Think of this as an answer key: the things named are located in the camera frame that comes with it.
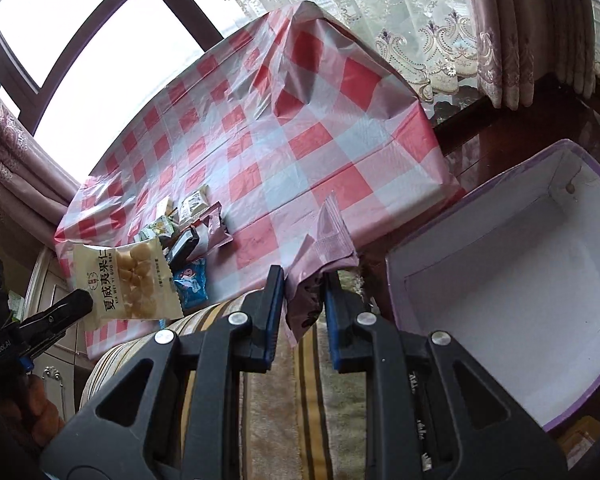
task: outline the cardboard box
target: cardboard box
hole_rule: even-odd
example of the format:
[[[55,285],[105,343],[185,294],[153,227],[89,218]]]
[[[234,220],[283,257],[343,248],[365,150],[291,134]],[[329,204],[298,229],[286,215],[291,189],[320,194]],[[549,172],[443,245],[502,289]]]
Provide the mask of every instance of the cardboard box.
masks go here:
[[[387,256],[401,330],[445,330],[546,430],[600,384],[600,165],[560,140]]]

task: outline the red and white checkered tablecloth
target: red and white checkered tablecloth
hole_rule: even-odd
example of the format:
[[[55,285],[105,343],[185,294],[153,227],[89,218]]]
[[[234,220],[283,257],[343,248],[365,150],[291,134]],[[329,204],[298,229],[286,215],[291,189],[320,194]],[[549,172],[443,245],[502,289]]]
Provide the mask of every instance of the red and white checkered tablecloth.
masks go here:
[[[56,232],[65,272],[76,242],[129,243],[163,197],[203,183],[234,236],[208,257],[211,301],[291,263],[332,190],[357,247],[460,192],[414,92],[309,2],[213,47],[131,121]],[[90,358],[155,327],[110,322],[87,334]]]

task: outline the white snack package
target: white snack package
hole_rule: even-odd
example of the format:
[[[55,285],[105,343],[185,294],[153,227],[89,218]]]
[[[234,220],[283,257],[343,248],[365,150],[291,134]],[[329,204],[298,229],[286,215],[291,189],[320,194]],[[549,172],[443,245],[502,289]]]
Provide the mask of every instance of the white snack package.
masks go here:
[[[155,207],[155,219],[161,216],[169,216],[173,212],[173,199],[170,196],[164,197]]]
[[[86,330],[112,319],[180,319],[182,308],[158,238],[107,248],[74,247],[75,281],[88,290],[93,310]]]
[[[182,201],[180,207],[178,208],[178,214],[180,216],[180,230],[183,230],[192,222],[195,222],[198,218],[200,218],[200,215],[208,209],[209,202],[206,198],[206,192],[208,189],[209,186],[207,184],[203,184]]]

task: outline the wooden furniture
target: wooden furniture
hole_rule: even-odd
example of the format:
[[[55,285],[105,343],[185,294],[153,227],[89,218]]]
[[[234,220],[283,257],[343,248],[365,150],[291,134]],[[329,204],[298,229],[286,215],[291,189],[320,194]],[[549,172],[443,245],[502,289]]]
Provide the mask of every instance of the wooden furniture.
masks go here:
[[[70,291],[56,255],[44,247],[33,269],[27,295],[24,317],[49,308],[64,298]],[[74,371],[75,367],[92,370],[93,364],[87,359],[87,347],[82,322],[73,325],[66,335],[47,351],[35,359],[33,373],[45,381],[46,396],[58,408],[66,421],[75,413]]]

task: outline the drawer handle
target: drawer handle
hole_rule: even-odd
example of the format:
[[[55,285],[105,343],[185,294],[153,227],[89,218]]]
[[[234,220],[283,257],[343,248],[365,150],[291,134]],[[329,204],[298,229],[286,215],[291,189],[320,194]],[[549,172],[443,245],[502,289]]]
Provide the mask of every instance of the drawer handle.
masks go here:
[[[53,379],[60,383],[60,399],[62,402],[62,420],[66,421],[66,404],[64,401],[64,383],[62,382],[62,375],[58,371],[55,366],[47,366],[42,372],[42,380],[45,381],[45,395],[48,397],[48,393],[46,392],[46,379]]]

